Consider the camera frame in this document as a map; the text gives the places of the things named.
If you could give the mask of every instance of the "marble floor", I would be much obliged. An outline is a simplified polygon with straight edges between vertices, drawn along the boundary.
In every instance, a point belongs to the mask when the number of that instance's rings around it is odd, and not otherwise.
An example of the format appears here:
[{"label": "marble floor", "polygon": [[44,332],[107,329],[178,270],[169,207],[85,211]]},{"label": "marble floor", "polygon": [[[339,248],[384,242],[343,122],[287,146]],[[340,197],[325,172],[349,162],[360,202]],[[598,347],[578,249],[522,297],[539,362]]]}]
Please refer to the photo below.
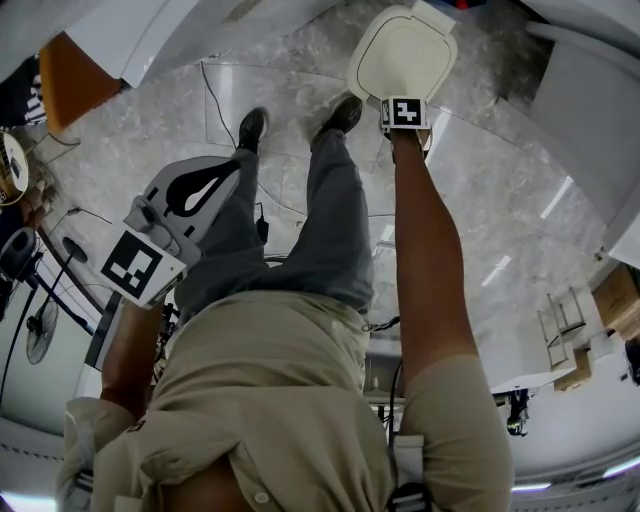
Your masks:
[{"label": "marble floor", "polygon": [[[286,254],[295,243],[305,220],[306,133],[345,91],[349,58],[365,28],[393,3],[398,2],[345,0],[292,34],[204,61],[233,133],[251,107],[263,105],[271,113],[257,198],[271,224],[267,254]],[[435,139],[428,165],[460,232],[469,313],[481,350],[523,336],[536,310],[545,307],[546,294],[566,297],[570,286],[593,320],[589,332],[596,332],[601,324],[586,282],[604,226],[564,171],[497,105],[504,97],[526,108],[550,47],[524,32],[528,16],[508,0],[467,11],[436,5],[458,22],[453,34],[459,56],[431,102]],[[44,129],[34,129],[32,136]],[[122,92],[75,123],[63,139],[81,145],[49,164],[60,200],[45,222],[47,230],[76,205],[123,218],[134,195],[164,165],[233,151],[198,64]],[[394,180],[375,110],[365,109],[348,145],[371,214],[371,320],[382,322],[398,312]],[[36,155],[47,162],[60,150],[47,139]],[[554,202],[561,189],[564,194]],[[72,236],[95,261],[107,228],[79,214],[65,219],[52,239],[59,245],[63,236]],[[87,284],[100,283],[87,267],[74,271]],[[103,303],[108,298],[101,287],[88,290]],[[387,334],[393,338],[397,331]]]}]

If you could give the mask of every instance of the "guitar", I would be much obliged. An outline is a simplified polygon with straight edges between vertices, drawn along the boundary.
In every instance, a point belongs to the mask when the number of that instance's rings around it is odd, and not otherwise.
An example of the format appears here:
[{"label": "guitar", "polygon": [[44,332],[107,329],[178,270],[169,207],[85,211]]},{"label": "guitar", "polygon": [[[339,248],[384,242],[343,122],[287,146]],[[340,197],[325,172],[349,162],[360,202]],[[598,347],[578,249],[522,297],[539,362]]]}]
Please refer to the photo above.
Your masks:
[{"label": "guitar", "polygon": [[0,131],[0,207],[20,201],[28,186],[27,155],[13,135]]}]

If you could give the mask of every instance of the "orange chair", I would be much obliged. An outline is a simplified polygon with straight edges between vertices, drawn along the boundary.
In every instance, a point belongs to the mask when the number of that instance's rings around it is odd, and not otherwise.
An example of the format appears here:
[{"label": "orange chair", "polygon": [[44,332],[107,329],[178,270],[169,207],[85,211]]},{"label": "orange chair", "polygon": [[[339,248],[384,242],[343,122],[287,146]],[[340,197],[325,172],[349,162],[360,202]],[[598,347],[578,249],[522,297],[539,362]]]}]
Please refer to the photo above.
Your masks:
[{"label": "orange chair", "polygon": [[59,134],[120,90],[64,32],[40,51],[42,97],[49,131]]}]

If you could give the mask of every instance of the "man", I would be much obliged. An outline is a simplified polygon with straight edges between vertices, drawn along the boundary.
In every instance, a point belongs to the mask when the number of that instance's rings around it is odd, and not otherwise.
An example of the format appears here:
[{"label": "man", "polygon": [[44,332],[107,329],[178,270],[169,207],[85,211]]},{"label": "man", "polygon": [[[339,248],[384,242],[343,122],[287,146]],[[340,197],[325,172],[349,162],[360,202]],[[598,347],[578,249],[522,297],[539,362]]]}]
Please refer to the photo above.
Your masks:
[{"label": "man", "polygon": [[[253,217],[266,113],[245,117],[234,155],[240,183],[177,289],[192,319],[176,334],[148,404],[161,307],[125,306],[101,399],[68,407],[62,499],[80,467],[80,483],[93,470],[91,510],[387,508],[393,464],[383,425],[361,397],[372,260],[365,194],[345,147],[361,110],[347,98],[313,138],[309,216],[287,261],[271,269]],[[433,510],[507,510],[506,431],[476,351],[460,241],[426,171],[423,135],[391,134],[401,433],[425,438]]]}]

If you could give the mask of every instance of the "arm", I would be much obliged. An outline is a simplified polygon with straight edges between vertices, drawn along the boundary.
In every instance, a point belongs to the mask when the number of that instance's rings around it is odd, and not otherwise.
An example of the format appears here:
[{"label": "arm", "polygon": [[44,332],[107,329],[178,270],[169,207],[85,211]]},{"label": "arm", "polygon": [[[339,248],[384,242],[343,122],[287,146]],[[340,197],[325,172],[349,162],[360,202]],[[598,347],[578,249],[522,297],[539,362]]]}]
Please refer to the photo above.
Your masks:
[{"label": "arm", "polygon": [[126,302],[102,368],[100,398],[136,419],[146,410],[163,307],[163,301],[150,310]]},{"label": "arm", "polygon": [[410,380],[455,355],[477,355],[464,301],[460,238],[431,181],[415,132],[391,133],[396,161],[398,300]]}]

